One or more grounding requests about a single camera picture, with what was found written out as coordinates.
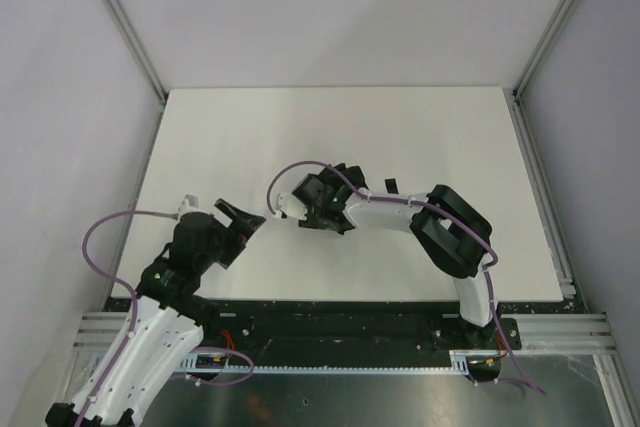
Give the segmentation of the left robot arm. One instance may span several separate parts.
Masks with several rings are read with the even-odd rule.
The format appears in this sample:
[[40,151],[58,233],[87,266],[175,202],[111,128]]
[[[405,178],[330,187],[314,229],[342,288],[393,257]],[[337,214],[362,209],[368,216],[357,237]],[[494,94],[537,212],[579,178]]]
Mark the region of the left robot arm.
[[171,240],[147,266],[137,286],[115,278],[131,296],[124,325],[97,369],[68,403],[53,404],[48,426],[138,426],[180,363],[221,330],[218,305],[197,295],[213,265],[228,268],[265,223],[223,199],[214,204],[229,224],[187,195]]

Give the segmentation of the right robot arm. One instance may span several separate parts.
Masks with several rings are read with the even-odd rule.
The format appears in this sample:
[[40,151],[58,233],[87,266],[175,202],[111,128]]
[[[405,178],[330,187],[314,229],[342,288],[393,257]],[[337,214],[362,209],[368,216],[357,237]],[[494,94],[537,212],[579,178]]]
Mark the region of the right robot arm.
[[402,195],[395,181],[374,192],[358,166],[328,164],[307,174],[289,193],[276,196],[277,210],[301,228],[343,235],[379,228],[411,235],[436,268],[451,277],[459,300],[459,326],[442,338],[451,345],[489,349],[498,342],[498,302],[488,270],[498,261],[491,224],[447,185]]

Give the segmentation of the black folding umbrella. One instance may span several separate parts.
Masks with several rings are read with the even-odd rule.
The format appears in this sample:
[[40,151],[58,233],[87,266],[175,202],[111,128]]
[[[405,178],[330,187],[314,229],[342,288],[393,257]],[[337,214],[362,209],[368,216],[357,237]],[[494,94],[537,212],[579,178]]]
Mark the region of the black folding umbrella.
[[398,194],[398,185],[395,178],[387,178],[385,180],[385,188],[389,194]]

